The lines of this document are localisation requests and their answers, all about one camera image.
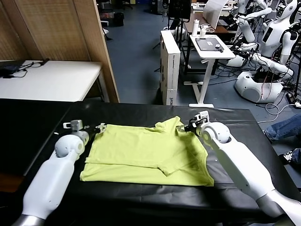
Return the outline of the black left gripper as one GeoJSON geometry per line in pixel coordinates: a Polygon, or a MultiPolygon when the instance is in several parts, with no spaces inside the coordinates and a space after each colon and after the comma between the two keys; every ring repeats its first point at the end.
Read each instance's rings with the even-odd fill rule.
{"type": "Polygon", "coordinates": [[[93,137],[95,134],[104,133],[106,130],[106,123],[101,123],[98,128],[96,127],[85,127],[83,131],[87,132],[89,137],[93,137]]]}

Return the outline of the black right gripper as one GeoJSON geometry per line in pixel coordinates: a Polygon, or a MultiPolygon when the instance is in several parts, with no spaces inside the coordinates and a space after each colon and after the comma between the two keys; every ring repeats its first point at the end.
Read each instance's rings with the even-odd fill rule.
{"type": "Polygon", "coordinates": [[[177,133],[183,134],[185,132],[196,132],[197,128],[199,127],[199,122],[189,122],[187,125],[177,126],[177,133]]]}

